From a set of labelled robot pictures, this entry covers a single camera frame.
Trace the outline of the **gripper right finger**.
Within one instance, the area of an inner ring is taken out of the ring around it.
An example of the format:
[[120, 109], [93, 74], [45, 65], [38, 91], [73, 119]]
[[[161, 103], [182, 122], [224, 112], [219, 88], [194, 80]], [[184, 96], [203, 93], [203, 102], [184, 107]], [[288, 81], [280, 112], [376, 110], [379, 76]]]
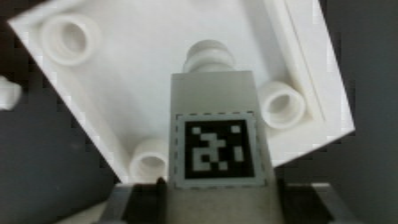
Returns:
[[278, 180], [287, 224], [351, 224], [351, 210], [329, 183]]

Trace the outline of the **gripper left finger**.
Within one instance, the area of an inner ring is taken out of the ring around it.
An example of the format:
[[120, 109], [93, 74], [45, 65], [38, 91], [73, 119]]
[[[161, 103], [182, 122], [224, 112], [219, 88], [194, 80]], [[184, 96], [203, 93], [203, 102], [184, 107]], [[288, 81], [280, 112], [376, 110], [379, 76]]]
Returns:
[[118, 184], [107, 200], [105, 224], [168, 224], [168, 182]]

